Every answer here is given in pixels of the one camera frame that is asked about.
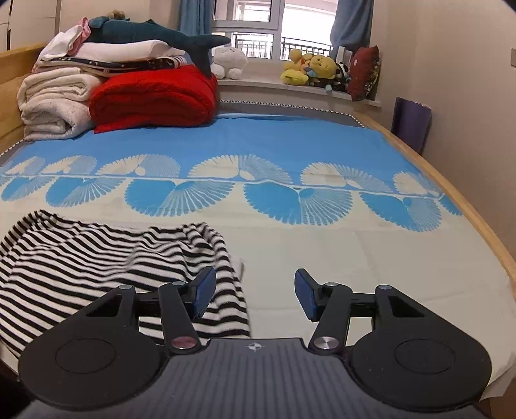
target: blue gripper pad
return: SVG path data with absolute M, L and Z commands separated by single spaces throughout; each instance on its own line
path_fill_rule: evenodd
M 214 268 L 211 268 L 208 272 L 203 270 L 199 275 L 203 275 L 204 278 L 201 278 L 201 282 L 197 285 L 193 302 L 193 320 L 200 319 L 204 315 L 217 286 L 217 275 Z
M 309 282 L 313 279 L 310 275 L 301 269 L 296 271 L 294 276 L 294 288 L 296 290 L 296 296 L 303 307 L 304 313 L 307 315 L 308 320 L 318 321 L 317 319 L 317 306 L 315 304 L 315 290 L 311 287 Z

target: balcony railing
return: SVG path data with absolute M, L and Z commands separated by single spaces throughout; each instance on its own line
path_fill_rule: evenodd
M 330 55 L 331 45 L 322 44 L 319 42 L 310 42 L 303 39 L 296 38 L 281 38 L 281 59 L 288 60 L 288 54 L 292 50 L 301 50 L 304 54 Z
M 272 40 L 270 35 L 260 34 L 233 34 L 232 45 L 244 51 L 248 57 L 254 58 L 271 58 L 272 57 Z M 282 60 L 288 60 L 288 54 L 291 50 L 299 49 L 303 54 L 330 55 L 331 45 L 319 42 L 305 41 L 295 38 L 281 38 L 281 55 Z
M 233 46 L 244 51 L 248 57 L 254 58 L 270 58 L 272 56 L 272 41 L 267 40 L 268 36 L 255 35 L 254 38 L 249 35 L 233 34 Z

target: window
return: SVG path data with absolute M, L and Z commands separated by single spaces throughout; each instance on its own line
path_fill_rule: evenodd
M 338 0 L 216 0 L 214 32 L 248 57 L 288 60 L 291 50 L 329 55 Z

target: logo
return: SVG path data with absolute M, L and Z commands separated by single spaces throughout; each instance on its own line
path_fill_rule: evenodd
M 256 352 L 257 350 L 260 350 L 262 348 L 265 348 L 265 346 L 260 345 L 259 343 L 252 343 L 247 346 L 249 349 L 251 349 L 253 352 Z

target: white stuffed animal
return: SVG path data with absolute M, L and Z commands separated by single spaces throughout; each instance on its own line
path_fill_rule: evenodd
M 240 80 L 246 64 L 247 57 L 242 50 L 233 46 L 222 46 L 214 51 L 212 73 L 218 79 L 227 77 Z

